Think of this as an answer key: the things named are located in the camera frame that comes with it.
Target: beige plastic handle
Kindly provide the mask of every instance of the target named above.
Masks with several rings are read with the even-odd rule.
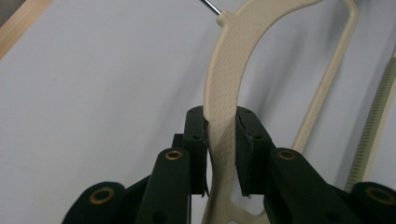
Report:
[[[231,201],[235,161],[235,113],[242,76],[262,35],[294,10],[321,0],[247,0],[235,13],[223,11],[217,22],[221,34],[205,79],[204,116],[209,121],[212,188],[203,223],[264,223]]]

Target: wooden edge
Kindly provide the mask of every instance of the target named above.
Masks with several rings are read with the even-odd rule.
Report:
[[[44,12],[52,0],[26,0],[0,28],[0,60]]]

